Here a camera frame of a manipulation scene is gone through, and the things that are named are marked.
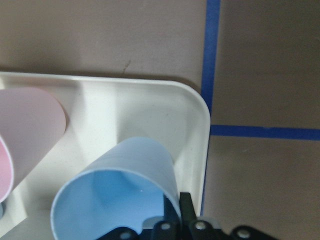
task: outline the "cup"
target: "cup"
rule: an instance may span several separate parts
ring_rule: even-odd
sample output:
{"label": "cup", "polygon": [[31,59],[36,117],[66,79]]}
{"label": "cup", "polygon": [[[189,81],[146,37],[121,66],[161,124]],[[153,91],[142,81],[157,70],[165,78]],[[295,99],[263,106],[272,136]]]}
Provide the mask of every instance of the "cup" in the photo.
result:
{"label": "cup", "polygon": [[142,231],[164,215],[164,195],[180,217],[173,161],[147,137],[124,140],[91,163],[57,193],[51,208],[56,240],[96,240],[117,227]]}
{"label": "cup", "polygon": [[12,228],[0,240],[54,240],[50,228],[50,211],[35,212]]}
{"label": "cup", "polygon": [[65,113],[48,92],[0,90],[0,203],[61,138]]}

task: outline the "blue tape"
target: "blue tape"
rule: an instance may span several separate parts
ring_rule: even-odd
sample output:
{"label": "blue tape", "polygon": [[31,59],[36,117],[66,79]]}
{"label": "blue tape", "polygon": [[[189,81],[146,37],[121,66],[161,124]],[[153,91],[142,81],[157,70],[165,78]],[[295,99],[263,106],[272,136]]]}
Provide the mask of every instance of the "blue tape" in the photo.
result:
{"label": "blue tape", "polygon": [[207,0],[202,67],[201,96],[206,102],[210,115],[214,96],[214,78],[218,45],[220,0]]}
{"label": "blue tape", "polygon": [[320,141],[320,129],[211,125],[210,135]]}

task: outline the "pink plastic cup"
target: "pink plastic cup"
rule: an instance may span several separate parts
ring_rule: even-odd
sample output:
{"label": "pink plastic cup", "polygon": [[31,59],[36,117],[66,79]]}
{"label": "pink plastic cup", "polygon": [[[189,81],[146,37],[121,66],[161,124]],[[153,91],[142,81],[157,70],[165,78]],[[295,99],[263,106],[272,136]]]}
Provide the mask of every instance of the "pink plastic cup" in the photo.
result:
{"label": "pink plastic cup", "polygon": [[62,137],[65,113],[48,92],[0,90],[0,203]]}

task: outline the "metal bolt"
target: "metal bolt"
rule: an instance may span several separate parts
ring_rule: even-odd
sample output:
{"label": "metal bolt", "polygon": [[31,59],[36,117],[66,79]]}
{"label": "metal bolt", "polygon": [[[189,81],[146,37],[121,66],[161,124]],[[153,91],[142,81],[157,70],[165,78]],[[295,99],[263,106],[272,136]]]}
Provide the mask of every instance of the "metal bolt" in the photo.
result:
{"label": "metal bolt", "polygon": [[128,231],[125,231],[123,233],[120,234],[120,239],[121,240],[127,240],[131,238],[131,233]]}
{"label": "metal bolt", "polygon": [[194,226],[198,230],[204,230],[207,227],[203,221],[197,221]]}
{"label": "metal bolt", "polygon": [[170,223],[167,222],[162,223],[160,227],[162,230],[169,230],[171,228]]}
{"label": "metal bolt", "polygon": [[242,239],[248,239],[250,238],[250,232],[248,230],[245,230],[245,229],[239,229],[236,234],[242,238]]}

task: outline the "pink cup rim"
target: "pink cup rim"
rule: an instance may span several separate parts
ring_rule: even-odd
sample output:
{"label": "pink cup rim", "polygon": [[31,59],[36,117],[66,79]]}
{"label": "pink cup rim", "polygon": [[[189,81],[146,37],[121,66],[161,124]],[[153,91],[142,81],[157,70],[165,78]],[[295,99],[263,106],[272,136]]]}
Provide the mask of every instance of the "pink cup rim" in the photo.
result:
{"label": "pink cup rim", "polygon": [[0,203],[8,197],[14,186],[14,166],[12,156],[8,150],[5,140],[0,134],[0,157],[2,155],[1,151],[4,154],[5,159],[3,161],[0,160],[0,174],[4,175],[5,183],[3,186],[5,186],[5,188],[4,190],[0,189]]}

